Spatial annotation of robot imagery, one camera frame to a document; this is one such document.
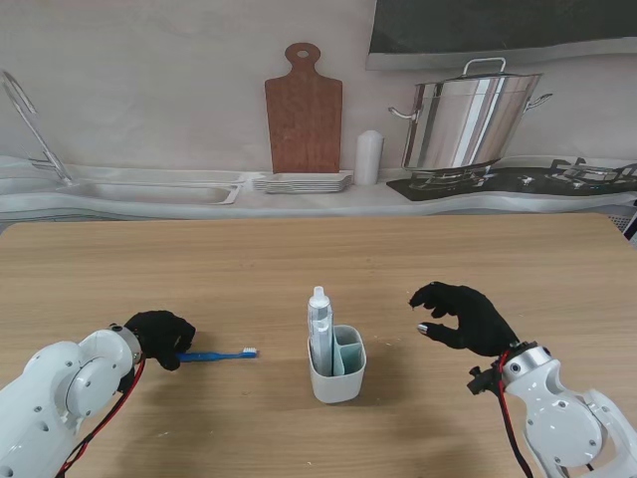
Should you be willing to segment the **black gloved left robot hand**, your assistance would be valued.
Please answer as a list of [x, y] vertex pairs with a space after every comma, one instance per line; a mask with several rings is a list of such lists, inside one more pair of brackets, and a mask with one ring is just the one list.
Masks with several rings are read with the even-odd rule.
[[194, 326], [169, 311], [137, 313], [124, 326], [137, 337], [144, 356], [169, 371], [179, 369], [179, 355], [190, 349], [196, 334]]

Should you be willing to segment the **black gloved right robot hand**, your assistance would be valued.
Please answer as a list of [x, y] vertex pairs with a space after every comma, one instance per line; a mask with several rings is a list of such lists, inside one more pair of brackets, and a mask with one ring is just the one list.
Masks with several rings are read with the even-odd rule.
[[454, 350], [468, 350], [481, 357], [499, 357], [520, 340], [493, 303], [467, 286], [431, 282], [417, 290], [408, 302], [412, 309], [422, 307], [433, 319], [455, 317], [456, 329], [423, 322], [421, 335]]

